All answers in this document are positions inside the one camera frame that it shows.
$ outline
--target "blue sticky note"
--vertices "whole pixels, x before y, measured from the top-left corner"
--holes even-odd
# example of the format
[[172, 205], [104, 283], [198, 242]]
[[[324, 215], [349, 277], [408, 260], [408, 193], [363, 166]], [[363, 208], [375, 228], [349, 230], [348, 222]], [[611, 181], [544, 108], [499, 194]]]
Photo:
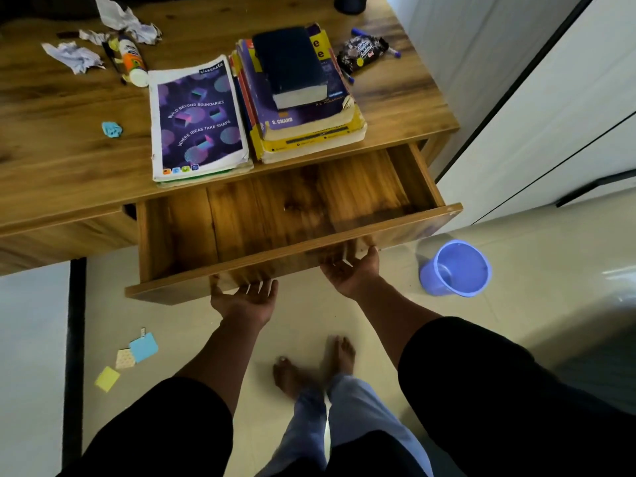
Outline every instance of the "blue sticky note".
[[119, 137], [123, 129], [115, 122], [102, 122], [102, 130], [110, 138]]
[[145, 337], [138, 338], [131, 342], [131, 352], [137, 363], [154, 355], [158, 351], [159, 346], [157, 346], [157, 342], [155, 342], [155, 337], [153, 337], [152, 333], [147, 333]]

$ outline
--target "open drawer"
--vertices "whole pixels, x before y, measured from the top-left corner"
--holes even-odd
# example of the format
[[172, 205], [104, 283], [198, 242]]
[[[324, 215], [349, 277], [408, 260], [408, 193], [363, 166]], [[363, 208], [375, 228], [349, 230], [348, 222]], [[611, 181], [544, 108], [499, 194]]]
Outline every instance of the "open drawer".
[[177, 304], [432, 235], [445, 205], [415, 144], [137, 204], [141, 283], [126, 296]]

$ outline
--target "purple book cover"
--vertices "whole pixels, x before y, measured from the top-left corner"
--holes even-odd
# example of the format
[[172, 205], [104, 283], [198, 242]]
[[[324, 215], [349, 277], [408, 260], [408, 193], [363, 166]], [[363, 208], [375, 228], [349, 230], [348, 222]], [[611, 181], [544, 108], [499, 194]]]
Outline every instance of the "purple book cover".
[[268, 123], [268, 126], [273, 130], [297, 127], [307, 122], [326, 119], [339, 114], [343, 110], [343, 102], [349, 92], [340, 78], [332, 58], [329, 56], [330, 48], [325, 48], [326, 57], [321, 60], [322, 70], [327, 73], [328, 77], [328, 97], [320, 102], [290, 107], [280, 111], [280, 113], [274, 103], [266, 74], [261, 70], [256, 58], [252, 41], [241, 40], [238, 48], [238, 54], [245, 71], [245, 78], [256, 109], [256, 116], [262, 130], [265, 130], [265, 123]]
[[150, 73], [155, 180], [227, 170], [245, 159], [246, 138], [224, 56], [192, 69]]

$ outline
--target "blue plastic cup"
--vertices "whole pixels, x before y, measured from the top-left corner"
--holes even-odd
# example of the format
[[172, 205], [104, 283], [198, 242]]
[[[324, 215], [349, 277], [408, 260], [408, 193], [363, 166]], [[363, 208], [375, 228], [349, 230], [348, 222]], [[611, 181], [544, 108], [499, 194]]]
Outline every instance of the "blue plastic cup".
[[422, 288], [433, 296], [473, 297], [488, 286], [492, 269], [486, 256], [466, 241], [453, 239], [420, 268]]

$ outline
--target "foot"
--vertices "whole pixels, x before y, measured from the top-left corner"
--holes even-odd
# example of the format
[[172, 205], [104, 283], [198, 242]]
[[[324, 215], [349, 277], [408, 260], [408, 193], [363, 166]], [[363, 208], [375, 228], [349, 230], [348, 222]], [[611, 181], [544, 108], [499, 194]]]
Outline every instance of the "foot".
[[280, 358], [274, 365], [274, 383], [292, 400], [298, 399], [302, 389], [315, 384], [308, 375], [285, 357]]
[[354, 374], [355, 348], [347, 337], [336, 337], [331, 354], [328, 382], [338, 373]]

